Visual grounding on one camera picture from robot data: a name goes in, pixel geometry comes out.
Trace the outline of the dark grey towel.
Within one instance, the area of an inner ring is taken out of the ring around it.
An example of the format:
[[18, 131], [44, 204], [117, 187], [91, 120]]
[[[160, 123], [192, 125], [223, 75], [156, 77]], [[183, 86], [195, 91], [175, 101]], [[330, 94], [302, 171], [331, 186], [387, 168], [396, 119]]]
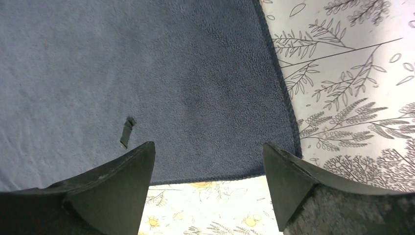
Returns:
[[153, 141], [152, 185], [262, 175], [301, 155], [257, 0], [3, 0], [0, 189], [45, 188]]

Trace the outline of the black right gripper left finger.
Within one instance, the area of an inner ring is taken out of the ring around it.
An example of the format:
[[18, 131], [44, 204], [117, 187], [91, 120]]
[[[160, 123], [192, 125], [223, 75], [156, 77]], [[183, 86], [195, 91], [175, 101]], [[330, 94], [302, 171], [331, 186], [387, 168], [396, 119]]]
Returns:
[[143, 143], [47, 188], [0, 194], [3, 235], [136, 235], [155, 162]]

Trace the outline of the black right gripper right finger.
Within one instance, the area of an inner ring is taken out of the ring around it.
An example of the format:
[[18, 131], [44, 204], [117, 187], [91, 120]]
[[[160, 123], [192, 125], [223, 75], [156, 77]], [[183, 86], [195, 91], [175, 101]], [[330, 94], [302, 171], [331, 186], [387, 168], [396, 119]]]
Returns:
[[263, 163], [279, 231], [285, 235], [412, 235], [415, 195], [358, 183], [271, 143]]

